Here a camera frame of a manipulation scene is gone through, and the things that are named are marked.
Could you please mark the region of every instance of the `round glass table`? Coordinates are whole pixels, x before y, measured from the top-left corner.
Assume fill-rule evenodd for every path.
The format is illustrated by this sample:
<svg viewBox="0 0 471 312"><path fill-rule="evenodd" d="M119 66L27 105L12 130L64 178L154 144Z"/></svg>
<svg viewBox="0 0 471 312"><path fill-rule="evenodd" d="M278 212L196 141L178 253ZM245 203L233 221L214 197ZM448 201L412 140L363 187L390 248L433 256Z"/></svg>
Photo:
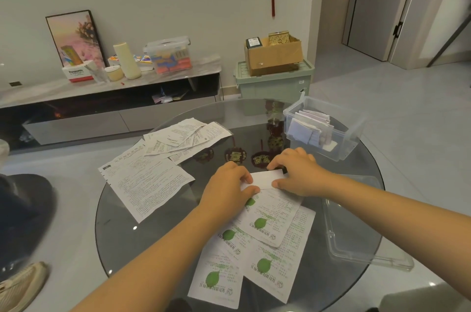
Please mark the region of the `round glass table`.
<svg viewBox="0 0 471 312"><path fill-rule="evenodd" d="M183 113L158 127L156 130L194 117L205 123L216 121L231 130L233 136L183 162L181 167L195 177L195 181L184 186L140 224L106 184L95 226L98 254L106 273L117 272L177 225L197 206L209 178L227 159L238 161L251 173L261 172L274 154L284 148L295 148L296 143L287 140L283 130L283 109L287 106L289 103L264 99L222 101ZM376 161L362 143L344 161L314 155L317 162L331 172L374 176L383 186ZM244 278L239 310L321 311L343 296L365 272L368 265L334 259L329 254L322 200L305 198L302 205L314 210L316 215L288 304ZM378 233L368 233L367 239L362 241L363 250L374 254L380 240ZM174 298L186 300L193 311L228 311L226 307L187 297L197 261L188 269Z"/></svg>

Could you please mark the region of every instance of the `floral painting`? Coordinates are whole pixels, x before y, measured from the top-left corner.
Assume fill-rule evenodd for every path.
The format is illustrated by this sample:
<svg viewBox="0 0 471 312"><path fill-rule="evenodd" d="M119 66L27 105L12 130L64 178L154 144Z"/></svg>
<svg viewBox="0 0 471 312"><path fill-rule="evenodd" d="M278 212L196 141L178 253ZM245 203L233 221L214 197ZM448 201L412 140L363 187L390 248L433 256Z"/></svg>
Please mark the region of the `floral painting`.
<svg viewBox="0 0 471 312"><path fill-rule="evenodd" d="M62 66L93 60L104 68L103 49L89 10L46 17Z"/></svg>

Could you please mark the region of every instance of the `green leaf illustration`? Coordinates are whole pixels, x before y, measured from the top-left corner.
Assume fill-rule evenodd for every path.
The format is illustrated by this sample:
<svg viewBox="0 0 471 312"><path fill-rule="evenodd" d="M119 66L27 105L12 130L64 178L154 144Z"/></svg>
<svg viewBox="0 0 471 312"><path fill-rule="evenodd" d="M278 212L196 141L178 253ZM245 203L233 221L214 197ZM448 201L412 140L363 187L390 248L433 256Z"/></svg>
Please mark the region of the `green leaf illustration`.
<svg viewBox="0 0 471 312"><path fill-rule="evenodd" d="M267 225L267 219L258 218L253 224L257 229L263 229Z"/></svg>
<svg viewBox="0 0 471 312"><path fill-rule="evenodd" d="M260 259L257 263L257 269L259 269L260 273L267 273L270 270L271 261L268 259Z"/></svg>
<svg viewBox="0 0 471 312"><path fill-rule="evenodd" d="M255 200L252 198L249 198L249 200L247 200L247 202L245 203L245 206L252 206L254 204L255 204Z"/></svg>
<svg viewBox="0 0 471 312"><path fill-rule="evenodd" d="M225 232L222 233L222 238L223 238L223 240L228 241L228 240L231 240L234 237L235 234L236 234L235 231L226 230Z"/></svg>
<svg viewBox="0 0 471 312"><path fill-rule="evenodd" d="M214 287L219 282L219 271L213 271L208 274L206 277L206 285L208 287Z"/></svg>

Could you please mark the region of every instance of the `plastic storage box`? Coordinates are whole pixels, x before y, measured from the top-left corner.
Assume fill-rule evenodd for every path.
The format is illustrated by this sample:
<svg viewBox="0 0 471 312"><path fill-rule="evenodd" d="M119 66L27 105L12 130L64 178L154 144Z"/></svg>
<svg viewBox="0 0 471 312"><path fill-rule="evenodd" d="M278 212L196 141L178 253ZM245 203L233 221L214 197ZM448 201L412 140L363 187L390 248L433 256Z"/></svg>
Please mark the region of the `plastic storage box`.
<svg viewBox="0 0 471 312"><path fill-rule="evenodd" d="M150 56L157 74L186 70L192 67L190 44L189 37L153 41L145 46L144 53Z"/></svg>
<svg viewBox="0 0 471 312"><path fill-rule="evenodd" d="M366 123L365 114L309 96L301 97L300 100L283 111L285 115L285 133L288 139L294 140L294 137L288 135L287 132L294 114L300 110L323 112L331 116L330 124L334 126L332 144L328 147L307 146L300 143L301 146L305 145L309 150L315 150L334 161L343 161L360 142L360 136Z"/></svg>
<svg viewBox="0 0 471 312"><path fill-rule="evenodd" d="M299 63L295 71L280 72L262 76L250 76L245 61L237 64L234 72L235 82L242 98L272 98L275 100L295 102L301 91L309 93L314 66L307 60Z"/></svg>
<svg viewBox="0 0 471 312"><path fill-rule="evenodd" d="M373 176L346 175L346 177L383 189L378 179ZM327 246L333 258L405 271L410 271L414 267L414 260L409 254L389 240L381 238L378 232L342 206L325 199L323 210Z"/></svg>

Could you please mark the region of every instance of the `door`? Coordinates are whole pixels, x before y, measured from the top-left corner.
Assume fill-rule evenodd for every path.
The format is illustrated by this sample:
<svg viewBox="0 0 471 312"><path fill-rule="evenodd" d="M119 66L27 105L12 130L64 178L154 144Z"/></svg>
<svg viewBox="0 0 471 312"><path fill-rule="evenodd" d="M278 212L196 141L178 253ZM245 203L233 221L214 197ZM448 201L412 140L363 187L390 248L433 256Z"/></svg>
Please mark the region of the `door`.
<svg viewBox="0 0 471 312"><path fill-rule="evenodd" d="M344 43L386 61L406 0L350 0Z"/></svg>

